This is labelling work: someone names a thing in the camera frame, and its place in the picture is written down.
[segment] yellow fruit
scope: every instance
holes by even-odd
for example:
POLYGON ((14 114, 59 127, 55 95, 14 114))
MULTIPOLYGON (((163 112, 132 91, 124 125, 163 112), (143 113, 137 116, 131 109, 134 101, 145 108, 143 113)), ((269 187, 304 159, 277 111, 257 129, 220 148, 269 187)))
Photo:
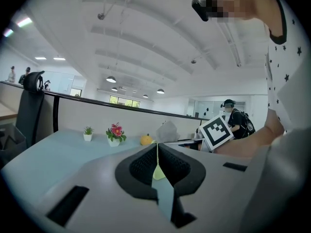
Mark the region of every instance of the yellow fruit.
POLYGON ((152 142, 152 138, 151 138, 151 136, 149 136, 149 134, 143 135, 140 138, 140 144, 142 144, 142 145, 149 145, 149 144, 151 144, 151 142, 152 142))

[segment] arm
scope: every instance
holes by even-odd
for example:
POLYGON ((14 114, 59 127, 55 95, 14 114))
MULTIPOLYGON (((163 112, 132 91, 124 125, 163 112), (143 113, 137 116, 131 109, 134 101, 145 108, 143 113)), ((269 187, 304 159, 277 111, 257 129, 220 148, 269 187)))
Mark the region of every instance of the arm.
POLYGON ((241 124, 242 124, 242 115, 240 112, 235 112, 232 115, 232 125, 234 125, 234 127, 231 128, 231 132, 239 130, 241 124))
POLYGON ((284 128, 279 122, 276 112, 269 109, 265 125, 262 129, 247 138, 225 143, 218 147, 215 153, 234 157, 253 157, 259 147, 270 145, 274 139, 283 135, 283 133, 284 128))
POLYGON ((10 73, 9 73, 8 79, 6 81, 9 81, 9 80, 10 80, 10 73))
POLYGON ((236 126, 234 126, 233 128, 231 128, 231 132, 235 132, 235 131, 237 131, 237 130, 239 130, 240 129, 240 126, 239 125, 236 125, 236 126))

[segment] black chair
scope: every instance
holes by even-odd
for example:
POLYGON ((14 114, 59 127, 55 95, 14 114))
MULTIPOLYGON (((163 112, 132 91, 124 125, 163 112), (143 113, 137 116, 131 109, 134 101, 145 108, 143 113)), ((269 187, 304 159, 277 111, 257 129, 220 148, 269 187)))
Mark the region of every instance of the black chair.
POLYGON ((24 80, 24 91, 20 98, 16 127, 26 137, 27 147, 36 141, 36 132, 44 99, 42 72, 32 72, 24 80))

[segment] white ceiling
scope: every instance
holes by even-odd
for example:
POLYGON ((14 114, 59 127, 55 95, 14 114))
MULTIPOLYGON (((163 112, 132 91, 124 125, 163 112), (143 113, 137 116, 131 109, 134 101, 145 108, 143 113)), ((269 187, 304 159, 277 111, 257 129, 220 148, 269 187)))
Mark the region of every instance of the white ceiling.
POLYGON ((14 31, 10 37, 3 38, 4 44, 8 44, 15 50, 27 57, 31 62, 49 66, 69 66, 67 61, 56 61, 54 57, 62 57, 50 43, 40 34, 33 23, 20 28, 17 23, 26 19, 28 16, 23 10, 15 13, 11 20, 10 28, 14 31), (37 60, 35 57, 46 57, 46 60, 37 60))
POLYGON ((159 98, 183 95, 183 87, 188 87, 187 95, 196 95, 198 89, 191 94, 191 87, 203 85, 197 77, 222 80, 243 73, 249 79, 264 78, 263 23, 203 22, 191 0, 30 0, 25 12, 34 24, 21 29, 26 43, 13 44, 31 42, 35 47, 24 54, 32 58, 61 53, 103 90, 123 86, 139 91, 133 97, 147 93, 159 98), (104 7, 107 15, 99 20, 104 7), (117 83, 108 83, 108 75, 117 83), (159 88, 166 94, 158 95, 159 88))

